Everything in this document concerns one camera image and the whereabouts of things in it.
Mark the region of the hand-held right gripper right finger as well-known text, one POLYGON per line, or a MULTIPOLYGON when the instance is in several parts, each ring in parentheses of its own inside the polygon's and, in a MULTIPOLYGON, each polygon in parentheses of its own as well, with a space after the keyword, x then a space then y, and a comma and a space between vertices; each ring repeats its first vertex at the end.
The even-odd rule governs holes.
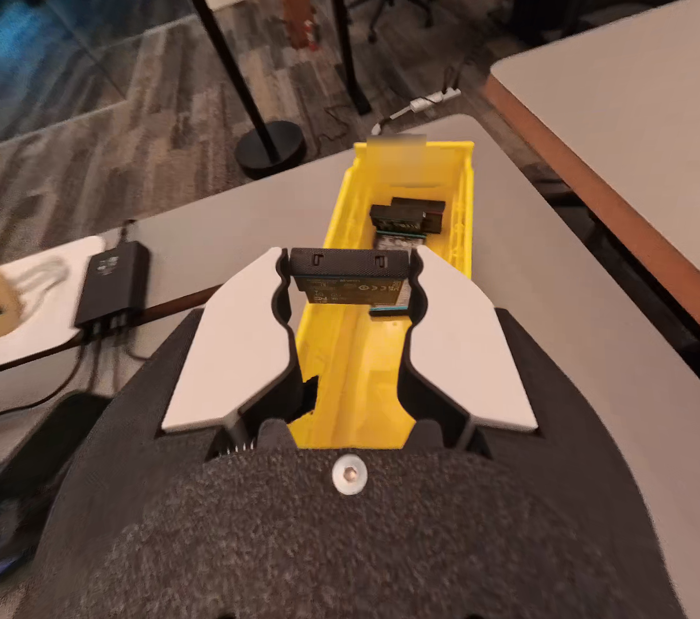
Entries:
POLYGON ((430 248, 409 257, 410 326, 398 401, 435 422, 448 448, 467 448, 478 427, 533 433, 538 422, 492 301, 430 248))

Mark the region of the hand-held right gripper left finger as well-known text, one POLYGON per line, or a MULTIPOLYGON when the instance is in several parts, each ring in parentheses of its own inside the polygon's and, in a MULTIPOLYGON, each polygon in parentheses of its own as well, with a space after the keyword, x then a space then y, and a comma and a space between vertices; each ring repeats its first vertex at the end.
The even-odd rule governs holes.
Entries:
POLYGON ((272 247, 207 301, 161 428, 257 433, 268 419, 291 422, 304 380, 289 321, 288 251, 272 247))

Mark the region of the yellow plastic bin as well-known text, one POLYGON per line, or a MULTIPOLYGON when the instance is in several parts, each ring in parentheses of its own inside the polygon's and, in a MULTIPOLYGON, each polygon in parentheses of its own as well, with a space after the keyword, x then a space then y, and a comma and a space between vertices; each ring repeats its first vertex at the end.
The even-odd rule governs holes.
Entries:
MULTIPOLYGON (((424 136, 356 143, 330 218, 325 248, 369 249, 373 204, 394 197, 445 202, 442 232, 426 244, 472 275, 474 142, 424 136)), ((415 420, 397 396, 408 317, 371 317, 368 306, 307 304, 296 336, 304 378, 318 377, 314 410, 290 430, 301 448, 399 449, 415 420)))

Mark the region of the blue-edged black battery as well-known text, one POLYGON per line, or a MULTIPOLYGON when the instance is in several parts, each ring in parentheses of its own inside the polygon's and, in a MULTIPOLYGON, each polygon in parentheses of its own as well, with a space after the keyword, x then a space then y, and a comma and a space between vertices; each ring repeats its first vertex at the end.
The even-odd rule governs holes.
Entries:
MULTIPOLYGON (((425 244, 426 235, 412 233, 388 233, 376 231, 374 234, 373 248, 377 250, 398 250, 403 249, 408 255, 413 248, 425 244)), ((394 305, 375 305, 370 308, 369 315, 372 318, 398 318, 408 315, 411 286, 406 279, 397 301, 394 305)))

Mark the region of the black multi-port charger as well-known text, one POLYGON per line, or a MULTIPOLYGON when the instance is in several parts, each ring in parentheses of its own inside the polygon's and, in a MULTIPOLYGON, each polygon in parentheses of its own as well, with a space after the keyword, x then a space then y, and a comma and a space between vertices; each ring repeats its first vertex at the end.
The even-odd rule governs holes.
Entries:
POLYGON ((140 241, 121 241, 92 256, 74 316, 81 345, 132 327, 145 309, 151 252, 140 241))

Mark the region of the white side table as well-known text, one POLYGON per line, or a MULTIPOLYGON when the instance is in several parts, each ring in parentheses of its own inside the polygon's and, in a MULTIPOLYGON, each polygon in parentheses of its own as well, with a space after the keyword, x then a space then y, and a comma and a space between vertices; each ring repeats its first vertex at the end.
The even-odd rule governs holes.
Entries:
MULTIPOLYGON (((1 338, 1 366, 55 350, 78 336, 74 316, 89 258, 106 249, 114 236, 112 232, 106 237, 84 237, 1 265, 1 273, 8 280, 56 258, 68 267, 65 281, 44 295, 37 311, 1 338)), ((152 314, 159 315, 161 305, 224 282, 211 273, 214 264, 197 257, 194 251, 166 248, 160 252, 155 248, 152 253, 145 316, 141 321, 150 321, 152 314)))

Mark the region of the black floor stand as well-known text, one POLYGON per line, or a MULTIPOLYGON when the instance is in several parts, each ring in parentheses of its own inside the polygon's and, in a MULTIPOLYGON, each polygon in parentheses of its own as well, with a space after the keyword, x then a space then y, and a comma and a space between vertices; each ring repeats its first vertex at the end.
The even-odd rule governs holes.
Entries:
POLYGON ((232 54, 218 20, 206 0, 189 0, 253 124, 234 147, 234 158, 252 179, 270 177, 298 166, 307 151, 302 129, 287 120, 265 122, 232 54))

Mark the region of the white power strip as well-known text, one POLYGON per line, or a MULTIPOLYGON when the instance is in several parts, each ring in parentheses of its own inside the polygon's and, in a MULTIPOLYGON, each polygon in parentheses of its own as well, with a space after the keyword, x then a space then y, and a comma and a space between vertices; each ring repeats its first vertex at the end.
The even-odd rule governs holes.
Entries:
POLYGON ((448 87, 445 91, 440 90, 425 97, 414 98, 406 106, 375 123, 372 127, 370 135, 380 136, 384 129, 391 123, 397 121, 397 119, 409 114, 418 114, 429 111, 430 109, 458 98, 459 96, 461 96, 461 90, 459 88, 448 87))

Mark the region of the grey table with brown edge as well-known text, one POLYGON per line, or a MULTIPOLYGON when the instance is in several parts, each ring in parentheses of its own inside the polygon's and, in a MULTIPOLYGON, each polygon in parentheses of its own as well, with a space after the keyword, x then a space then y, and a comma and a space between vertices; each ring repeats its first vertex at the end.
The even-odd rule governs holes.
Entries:
POLYGON ((485 96, 699 322, 699 0, 502 59, 485 96))

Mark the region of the black metal post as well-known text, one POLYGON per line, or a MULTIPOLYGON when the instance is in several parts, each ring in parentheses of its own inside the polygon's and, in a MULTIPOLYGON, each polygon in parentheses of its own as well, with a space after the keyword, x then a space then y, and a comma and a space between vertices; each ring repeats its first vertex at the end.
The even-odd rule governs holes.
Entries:
POLYGON ((335 70, 358 115, 366 116, 372 112, 372 106, 365 96, 355 73, 354 58, 349 37, 349 19, 345 0, 330 1, 340 51, 340 63, 335 66, 335 70))

